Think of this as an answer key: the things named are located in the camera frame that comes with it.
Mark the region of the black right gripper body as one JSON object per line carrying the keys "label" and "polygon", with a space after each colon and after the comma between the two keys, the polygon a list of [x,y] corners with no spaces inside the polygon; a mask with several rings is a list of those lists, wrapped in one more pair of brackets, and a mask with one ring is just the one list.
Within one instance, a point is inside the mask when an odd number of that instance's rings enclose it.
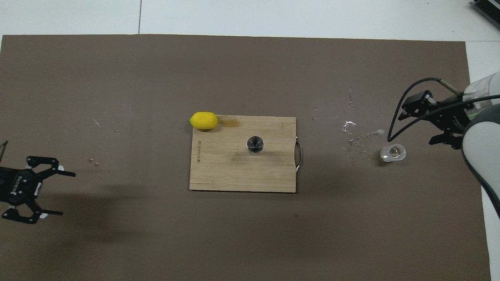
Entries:
{"label": "black right gripper body", "polygon": [[470,122],[468,114],[473,112],[473,105],[462,105],[443,111],[432,117],[432,124],[443,131],[447,137],[461,135]]}

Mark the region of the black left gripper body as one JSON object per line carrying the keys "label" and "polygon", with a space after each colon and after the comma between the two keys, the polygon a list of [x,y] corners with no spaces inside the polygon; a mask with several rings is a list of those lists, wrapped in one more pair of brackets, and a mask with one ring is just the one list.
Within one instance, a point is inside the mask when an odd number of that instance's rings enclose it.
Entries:
{"label": "black left gripper body", "polygon": [[24,204],[36,199],[43,182],[32,169],[0,169],[0,200],[9,204]]}

